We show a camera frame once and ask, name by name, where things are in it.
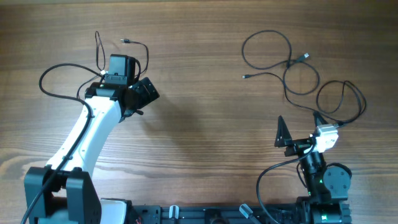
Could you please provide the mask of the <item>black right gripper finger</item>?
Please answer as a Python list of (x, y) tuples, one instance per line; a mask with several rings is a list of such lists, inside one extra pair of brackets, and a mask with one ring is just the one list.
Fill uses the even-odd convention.
[(275, 147), (291, 146), (293, 139), (282, 116), (278, 117)]
[(323, 118), (323, 116), (318, 111), (313, 112), (315, 126), (328, 124), (328, 122)]

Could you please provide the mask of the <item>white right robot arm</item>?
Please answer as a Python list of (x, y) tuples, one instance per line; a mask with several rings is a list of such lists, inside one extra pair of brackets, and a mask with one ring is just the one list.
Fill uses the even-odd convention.
[(275, 147), (284, 147), (285, 156), (297, 156), (308, 191), (307, 197), (299, 197), (303, 211), (302, 223), (351, 223), (348, 190), (352, 172), (340, 163), (327, 164), (323, 157), (338, 140), (338, 130), (324, 119), (315, 116), (314, 133), (305, 139), (294, 140), (283, 117), (278, 117)]

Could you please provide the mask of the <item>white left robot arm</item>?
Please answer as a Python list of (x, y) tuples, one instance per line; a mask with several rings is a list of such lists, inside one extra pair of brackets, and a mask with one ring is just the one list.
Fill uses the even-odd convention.
[(134, 223), (131, 201), (100, 199), (93, 170), (113, 128), (158, 99), (148, 78), (118, 85), (94, 82), (83, 109), (57, 153), (44, 167), (31, 167), (24, 187), (28, 209), (23, 223)]

